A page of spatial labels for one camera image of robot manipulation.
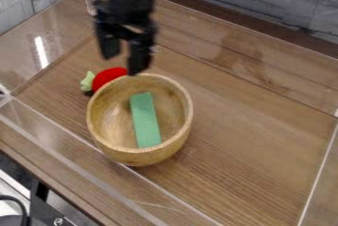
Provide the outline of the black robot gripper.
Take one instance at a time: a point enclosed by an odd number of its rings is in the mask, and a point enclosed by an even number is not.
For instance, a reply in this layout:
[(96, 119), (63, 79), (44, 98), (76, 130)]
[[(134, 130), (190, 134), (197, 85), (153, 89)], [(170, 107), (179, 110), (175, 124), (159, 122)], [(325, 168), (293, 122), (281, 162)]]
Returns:
[(150, 68), (157, 24), (151, 19), (155, 0), (95, 0), (95, 31), (106, 60), (121, 53), (121, 40), (129, 40), (129, 75)]

